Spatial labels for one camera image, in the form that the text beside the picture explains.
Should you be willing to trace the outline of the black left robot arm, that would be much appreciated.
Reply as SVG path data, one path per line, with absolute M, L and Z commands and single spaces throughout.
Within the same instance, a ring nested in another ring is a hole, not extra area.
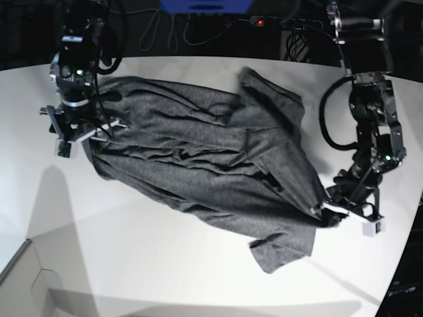
M 362 221 L 363 234 L 385 231 L 379 213 L 379 185 L 383 175 L 398 168 L 406 157 L 392 82 L 387 43 L 387 19 L 399 1 L 329 1 L 327 16 L 334 28 L 345 77 L 332 84 L 321 98 L 319 125 L 325 141 L 338 151 L 353 150 L 353 164 L 334 177 L 324 207 Z M 351 83 L 349 109 L 355 119 L 357 140 L 341 145 L 329 135 L 325 107 L 331 94 Z

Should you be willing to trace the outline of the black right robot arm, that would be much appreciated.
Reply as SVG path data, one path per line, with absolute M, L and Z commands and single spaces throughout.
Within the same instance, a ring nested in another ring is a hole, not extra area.
M 122 120 L 104 109 L 98 84 L 120 65 L 128 42 L 128 17 L 122 1 L 74 1 L 65 14 L 59 51 L 50 77 L 60 97 L 40 114 L 57 135 L 55 154 L 69 158 L 72 146 L 87 139 L 106 142 Z

